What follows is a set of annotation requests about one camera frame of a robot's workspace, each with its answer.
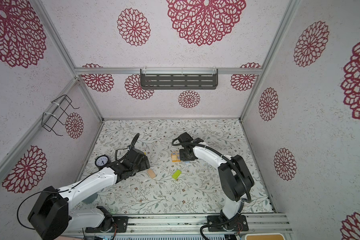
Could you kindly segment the lime green wood block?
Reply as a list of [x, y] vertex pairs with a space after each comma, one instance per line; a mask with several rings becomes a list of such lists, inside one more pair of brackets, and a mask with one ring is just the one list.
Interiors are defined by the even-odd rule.
[[172, 175], [172, 178], [174, 179], [174, 180], [177, 180], [178, 178], [179, 178], [179, 176], [181, 175], [181, 170], [176, 170], [174, 173], [173, 173], [173, 175]]

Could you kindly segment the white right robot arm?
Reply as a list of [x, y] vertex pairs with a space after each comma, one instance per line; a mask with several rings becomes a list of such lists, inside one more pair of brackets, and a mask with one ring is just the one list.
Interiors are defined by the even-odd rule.
[[171, 142], [181, 146], [180, 160], [189, 162], [203, 160], [218, 171], [220, 183], [226, 195], [221, 215], [225, 220], [235, 218], [241, 213], [244, 203], [251, 203], [251, 188], [255, 185], [245, 160], [240, 155], [229, 156], [210, 147], [200, 138], [192, 138], [183, 133]]

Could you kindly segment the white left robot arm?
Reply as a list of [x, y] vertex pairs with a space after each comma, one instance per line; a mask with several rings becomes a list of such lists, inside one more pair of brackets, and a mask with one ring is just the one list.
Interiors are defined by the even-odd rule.
[[67, 231], [78, 229], [112, 230], [114, 219], [105, 207], [73, 208], [100, 190], [150, 168], [148, 157], [135, 148], [129, 149], [120, 161], [112, 162], [107, 156], [100, 156], [95, 165], [98, 171], [83, 180], [57, 189], [50, 186], [40, 193], [28, 221], [43, 240], [54, 240]]

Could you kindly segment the plain tan wood block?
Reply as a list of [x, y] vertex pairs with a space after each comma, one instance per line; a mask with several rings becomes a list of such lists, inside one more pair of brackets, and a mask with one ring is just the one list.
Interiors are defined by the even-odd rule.
[[154, 171], [152, 169], [148, 169], [147, 173], [151, 179], [154, 179], [156, 177], [156, 174], [154, 173]]

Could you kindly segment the small black alarm clock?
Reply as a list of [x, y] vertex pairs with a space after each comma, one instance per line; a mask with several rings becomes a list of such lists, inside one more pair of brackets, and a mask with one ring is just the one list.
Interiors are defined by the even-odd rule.
[[110, 158], [107, 155], [101, 155], [95, 159], [95, 166], [99, 170], [101, 170], [101, 169], [105, 168], [110, 162], [111, 162]]

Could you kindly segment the teal ceramic cup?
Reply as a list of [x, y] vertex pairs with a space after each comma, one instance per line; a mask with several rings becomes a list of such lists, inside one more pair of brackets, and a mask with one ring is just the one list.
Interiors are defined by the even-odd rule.
[[82, 200], [82, 202], [86, 205], [92, 204], [98, 198], [98, 193], [94, 193], [86, 199]]

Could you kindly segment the orange topped white box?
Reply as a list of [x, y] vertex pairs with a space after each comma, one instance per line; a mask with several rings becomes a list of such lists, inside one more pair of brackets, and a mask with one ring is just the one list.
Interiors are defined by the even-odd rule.
[[280, 233], [246, 234], [244, 240], [286, 240]]

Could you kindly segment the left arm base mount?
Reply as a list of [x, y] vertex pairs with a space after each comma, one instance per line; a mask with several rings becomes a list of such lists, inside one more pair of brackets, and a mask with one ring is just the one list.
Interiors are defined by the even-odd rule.
[[98, 206], [96, 209], [100, 210], [105, 218], [98, 227], [86, 228], [85, 233], [125, 233], [127, 231], [129, 217], [115, 217], [103, 206]]

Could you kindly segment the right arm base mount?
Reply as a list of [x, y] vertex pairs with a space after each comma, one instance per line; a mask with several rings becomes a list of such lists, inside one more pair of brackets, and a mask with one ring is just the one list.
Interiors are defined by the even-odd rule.
[[242, 214], [236, 214], [231, 219], [226, 218], [223, 213], [209, 215], [207, 225], [209, 232], [246, 232], [249, 230], [247, 219]]

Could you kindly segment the dark grey wall shelf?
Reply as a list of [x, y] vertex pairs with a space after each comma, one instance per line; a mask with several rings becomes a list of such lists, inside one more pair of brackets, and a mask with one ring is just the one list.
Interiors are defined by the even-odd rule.
[[219, 71], [154, 71], [140, 70], [140, 86], [144, 90], [215, 90]]

